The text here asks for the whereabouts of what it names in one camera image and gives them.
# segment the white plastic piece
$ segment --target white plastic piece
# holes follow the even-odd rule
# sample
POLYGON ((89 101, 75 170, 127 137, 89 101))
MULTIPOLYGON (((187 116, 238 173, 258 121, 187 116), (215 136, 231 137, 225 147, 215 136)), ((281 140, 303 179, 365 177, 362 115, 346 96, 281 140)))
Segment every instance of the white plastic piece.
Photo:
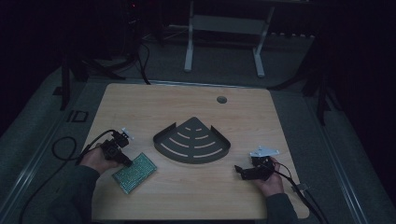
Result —
POLYGON ((255 151, 250 152, 251 157, 266 157, 279 155, 279 150, 259 146, 255 151))
POLYGON ((126 128, 122 128, 122 131, 123 131, 126 135, 128 135, 128 137, 129 137, 131 140, 134 140, 134 137, 128 132, 128 130, 127 130, 126 128))

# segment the dark sleeve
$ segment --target dark sleeve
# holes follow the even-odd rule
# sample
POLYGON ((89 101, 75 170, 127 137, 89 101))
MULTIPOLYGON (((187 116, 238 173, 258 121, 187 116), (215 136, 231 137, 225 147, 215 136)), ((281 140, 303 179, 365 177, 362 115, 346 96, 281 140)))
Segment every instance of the dark sleeve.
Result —
POLYGON ((92 195, 99 173, 87 166, 76 166, 60 195, 49 205, 45 223, 91 223, 92 195))
POLYGON ((285 193, 274 194, 265 199, 267 205, 267 224, 298 223, 297 214, 285 193))

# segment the wooden table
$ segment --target wooden table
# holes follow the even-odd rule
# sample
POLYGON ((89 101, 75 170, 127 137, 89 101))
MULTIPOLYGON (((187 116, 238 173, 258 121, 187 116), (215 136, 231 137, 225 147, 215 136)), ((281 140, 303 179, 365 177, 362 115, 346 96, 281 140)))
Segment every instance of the wooden table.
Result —
MULTIPOLYGON (((110 84, 86 145, 106 130, 123 127, 134 136, 123 152, 130 159, 144 152, 158 169, 128 195, 111 177, 120 168, 105 172, 93 195, 95 220, 266 218, 264 198, 253 183, 241 180, 233 168, 251 168, 248 153, 258 146, 278 149, 277 160, 289 167, 299 183, 267 90, 110 84), (227 103, 218 103, 218 96, 225 96, 227 103), (227 156, 210 163, 187 164, 172 161, 155 149, 152 138, 156 133, 192 117, 208 128, 213 125, 231 142, 227 156)), ((307 217, 308 209, 287 180, 284 186, 298 217, 307 217)))

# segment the person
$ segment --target person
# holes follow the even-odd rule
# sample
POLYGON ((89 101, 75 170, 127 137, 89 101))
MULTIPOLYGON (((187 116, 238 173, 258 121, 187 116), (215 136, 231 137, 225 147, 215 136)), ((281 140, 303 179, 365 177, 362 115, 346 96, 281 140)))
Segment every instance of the person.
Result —
MULTIPOLYGON (((276 171, 279 171, 279 163, 271 159, 276 171)), ((106 170, 119 165, 115 161, 105 160, 100 145, 88 152, 71 172, 60 195, 50 204, 45 223, 91 223, 96 180, 106 170)), ((274 173, 266 181, 253 180, 253 183, 265 197, 268 224, 298 222, 290 199, 284 192, 280 175, 274 173)))

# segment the green mesh pad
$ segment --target green mesh pad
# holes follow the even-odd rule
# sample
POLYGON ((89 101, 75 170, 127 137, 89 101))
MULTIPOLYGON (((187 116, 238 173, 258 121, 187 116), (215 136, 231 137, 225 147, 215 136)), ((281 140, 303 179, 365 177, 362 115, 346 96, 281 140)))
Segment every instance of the green mesh pad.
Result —
POLYGON ((120 169, 113 174, 113 178, 120 184, 122 190, 129 194, 156 170, 157 166, 144 153, 140 153, 134 159, 132 166, 120 169))

